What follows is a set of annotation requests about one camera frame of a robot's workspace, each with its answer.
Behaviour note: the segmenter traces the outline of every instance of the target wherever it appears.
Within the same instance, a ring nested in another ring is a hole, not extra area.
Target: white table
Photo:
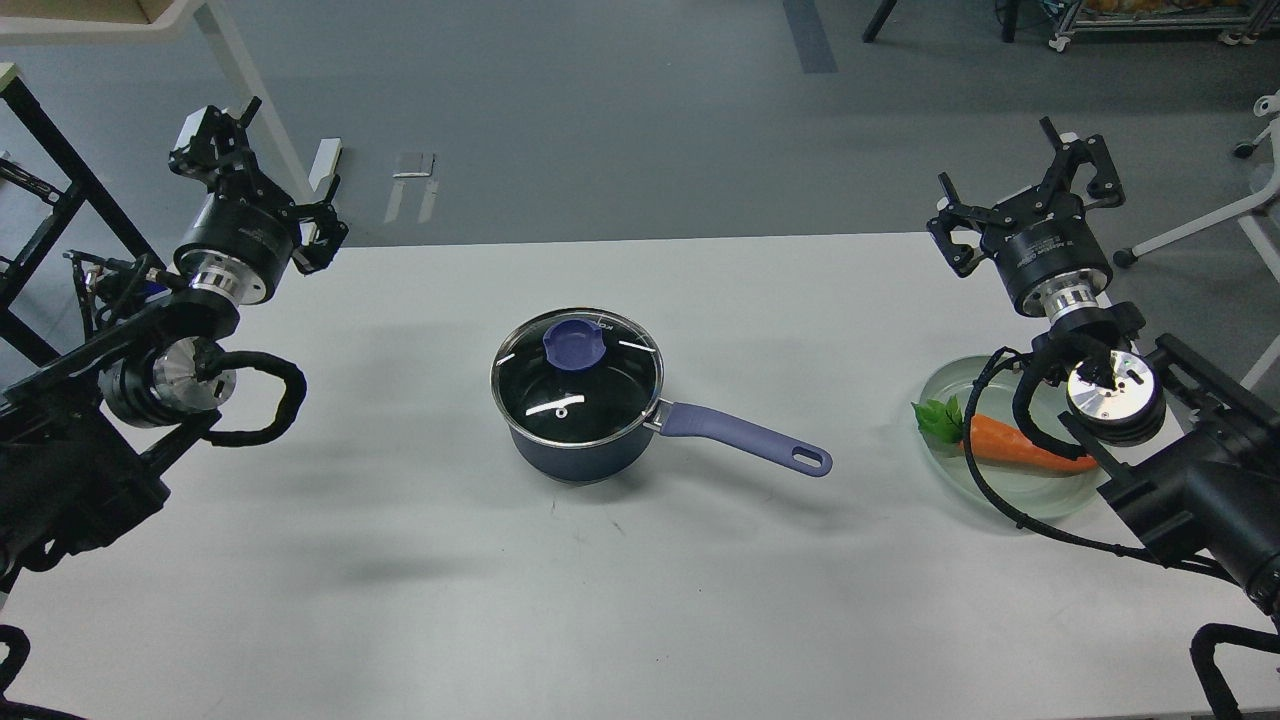
[[[540,475],[489,364],[567,305],[645,325],[667,397],[835,470],[657,438],[598,484]],[[20,578],[14,700],[95,720],[1153,714],[1207,707],[1201,624],[1267,628],[1225,583],[1018,533],[932,474],[923,379],[1043,324],[923,233],[352,249],[243,315],[229,348],[306,370],[298,423],[196,448],[159,515]],[[242,375],[228,428],[274,402]],[[1101,501],[1065,527],[1133,542]],[[1274,659],[1219,656],[1242,705],[1276,705]]]

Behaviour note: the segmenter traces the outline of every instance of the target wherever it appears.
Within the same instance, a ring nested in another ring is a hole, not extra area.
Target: saucepan
[[[516,328],[493,363],[494,401],[516,448],[564,482],[607,478],[653,434],[704,437],[806,475],[831,471],[820,447],[740,418],[660,397],[662,354],[636,323],[605,310],[553,310]]]

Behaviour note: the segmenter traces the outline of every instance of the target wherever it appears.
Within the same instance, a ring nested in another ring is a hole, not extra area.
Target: handle hanging hole
[[[806,447],[796,447],[791,451],[791,457],[810,468],[822,468],[822,456]]]

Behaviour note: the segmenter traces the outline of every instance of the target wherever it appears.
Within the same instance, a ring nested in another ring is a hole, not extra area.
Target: concrete floor
[[[1059,55],[1044,26],[1001,44],[983,3],[902,3],[865,45],[874,3],[818,0],[837,69],[818,74],[801,72],[777,0],[229,6],[303,155],[344,138],[352,245],[923,229],[940,170],[978,204],[1038,179],[1051,155],[1037,120],[1048,114],[1110,143],[1129,197],[1091,215],[1110,252],[1245,195],[1256,163],[1229,150],[1261,129],[1249,109],[1280,85],[1274,41],[1094,33]],[[0,56],[172,251],[202,190],[172,176],[165,152],[191,110],[238,104],[200,33]],[[41,170],[9,117],[0,138]],[[425,223],[412,211],[384,222],[406,151],[438,156]],[[0,229],[12,237],[19,220],[10,213]],[[68,242],[102,234],[83,223]],[[50,283],[65,284],[64,270]],[[1119,272],[1110,292],[1146,311],[1147,337],[1176,332],[1235,377],[1280,333],[1280,287],[1234,225]],[[64,345],[68,299],[26,306]],[[1272,375],[1261,393],[1277,404]]]

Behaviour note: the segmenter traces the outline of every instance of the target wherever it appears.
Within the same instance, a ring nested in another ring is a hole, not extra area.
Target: orange carrot
[[[946,443],[963,445],[963,416],[955,396],[947,402],[929,400],[924,405],[913,402],[911,406],[915,407],[915,420],[922,433]],[[982,414],[973,416],[970,439],[974,456],[983,460],[1033,465],[1060,473],[1083,473],[1098,466],[1088,455],[1068,460],[1036,447],[1018,428]]]

